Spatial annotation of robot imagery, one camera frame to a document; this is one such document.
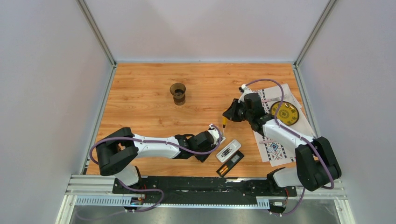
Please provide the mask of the yellow handled screwdriver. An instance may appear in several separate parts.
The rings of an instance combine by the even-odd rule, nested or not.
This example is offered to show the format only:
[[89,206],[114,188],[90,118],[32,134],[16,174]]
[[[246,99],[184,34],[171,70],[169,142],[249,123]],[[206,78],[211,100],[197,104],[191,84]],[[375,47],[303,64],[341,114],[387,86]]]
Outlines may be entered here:
[[227,118],[222,117],[222,134],[224,134],[227,125]]

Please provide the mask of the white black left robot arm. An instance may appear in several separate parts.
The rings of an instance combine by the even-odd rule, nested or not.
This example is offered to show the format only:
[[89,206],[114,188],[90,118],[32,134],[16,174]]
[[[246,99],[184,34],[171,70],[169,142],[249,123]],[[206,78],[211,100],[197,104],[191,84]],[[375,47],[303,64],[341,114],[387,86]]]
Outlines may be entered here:
[[132,194],[141,191],[140,171],[131,164],[136,158],[163,157],[204,162],[224,141],[220,129],[210,124],[197,135],[183,134],[167,138],[145,137],[123,127],[96,142],[89,151],[91,161],[99,166],[101,176],[114,176]]

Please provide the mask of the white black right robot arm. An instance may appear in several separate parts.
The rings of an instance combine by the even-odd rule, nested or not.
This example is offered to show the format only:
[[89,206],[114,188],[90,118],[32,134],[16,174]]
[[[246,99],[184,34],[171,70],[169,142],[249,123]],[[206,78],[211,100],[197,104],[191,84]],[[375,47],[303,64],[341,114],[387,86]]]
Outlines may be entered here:
[[295,168],[280,168],[267,175],[267,191],[276,196],[288,186],[302,186],[306,190],[333,189],[341,177],[341,169],[329,140],[313,138],[285,126],[274,115],[265,112],[257,93],[249,93],[243,100],[234,99],[223,117],[233,122],[247,121],[252,130],[295,151]]

